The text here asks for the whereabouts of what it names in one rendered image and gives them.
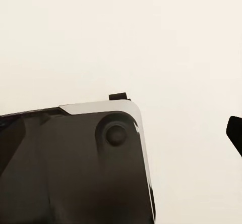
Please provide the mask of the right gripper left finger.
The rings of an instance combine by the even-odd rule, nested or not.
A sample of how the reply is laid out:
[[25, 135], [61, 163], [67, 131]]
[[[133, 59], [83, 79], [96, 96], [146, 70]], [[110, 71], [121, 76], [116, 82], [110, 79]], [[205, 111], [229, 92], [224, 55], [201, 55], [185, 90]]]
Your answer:
[[0, 176], [26, 135], [22, 116], [0, 122]]

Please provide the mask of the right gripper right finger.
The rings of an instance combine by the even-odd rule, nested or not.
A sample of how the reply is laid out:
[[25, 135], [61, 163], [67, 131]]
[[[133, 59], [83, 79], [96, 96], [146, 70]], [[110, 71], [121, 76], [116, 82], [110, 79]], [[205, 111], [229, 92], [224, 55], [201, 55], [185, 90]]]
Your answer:
[[227, 124], [226, 134], [242, 157], [242, 118], [231, 116]]

